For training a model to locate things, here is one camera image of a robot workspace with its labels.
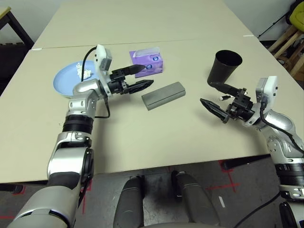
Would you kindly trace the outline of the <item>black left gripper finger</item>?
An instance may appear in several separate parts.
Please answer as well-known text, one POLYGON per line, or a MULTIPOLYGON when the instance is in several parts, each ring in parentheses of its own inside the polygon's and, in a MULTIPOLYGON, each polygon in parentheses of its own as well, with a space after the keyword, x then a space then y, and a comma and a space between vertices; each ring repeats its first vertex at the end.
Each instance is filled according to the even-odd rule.
POLYGON ((132 65, 132 66, 123 68, 123 74, 125 76, 135 75, 135 74, 138 74, 139 72, 141 72, 143 69, 145 69, 145 65, 136 64, 136 65, 132 65))
POLYGON ((127 93, 134 94, 140 92, 154 83, 154 80, 141 80, 127 87, 127 93))

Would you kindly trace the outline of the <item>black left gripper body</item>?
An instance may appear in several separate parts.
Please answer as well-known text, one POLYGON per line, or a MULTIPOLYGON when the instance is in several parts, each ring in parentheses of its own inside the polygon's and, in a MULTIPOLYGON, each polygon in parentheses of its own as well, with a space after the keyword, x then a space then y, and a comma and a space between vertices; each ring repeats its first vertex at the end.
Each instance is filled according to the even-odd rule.
POLYGON ((112 71, 110 75, 110 82, 107 83, 112 94, 127 94, 129 93, 128 85, 125 77, 130 74, 128 68, 120 68, 112 71))

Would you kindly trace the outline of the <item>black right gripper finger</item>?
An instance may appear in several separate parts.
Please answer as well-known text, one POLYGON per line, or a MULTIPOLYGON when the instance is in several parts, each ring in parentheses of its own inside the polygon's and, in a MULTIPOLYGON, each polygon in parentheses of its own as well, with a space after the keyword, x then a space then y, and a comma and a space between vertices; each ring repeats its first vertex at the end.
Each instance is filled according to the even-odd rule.
POLYGON ((211 87, 215 88, 216 90, 229 95, 230 97, 236 97, 238 96, 240 89, 237 89, 233 86, 230 86, 228 84, 223 84, 220 82, 211 82, 211 87))
POLYGON ((226 124, 228 122, 230 115, 226 111, 222 110, 219 105, 203 98, 200 99, 200 102, 210 113, 218 117, 223 123, 226 124))

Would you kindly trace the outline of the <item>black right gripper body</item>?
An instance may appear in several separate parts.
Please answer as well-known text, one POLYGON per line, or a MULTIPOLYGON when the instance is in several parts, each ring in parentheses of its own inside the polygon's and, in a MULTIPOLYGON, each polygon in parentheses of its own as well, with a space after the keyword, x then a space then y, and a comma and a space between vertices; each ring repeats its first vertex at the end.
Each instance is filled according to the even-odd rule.
POLYGON ((236 95, 233 95, 234 100, 227 107, 227 113, 230 115, 230 118, 248 121, 255 113, 252 110, 253 102, 245 94, 246 91, 245 88, 242 88, 238 90, 236 95))

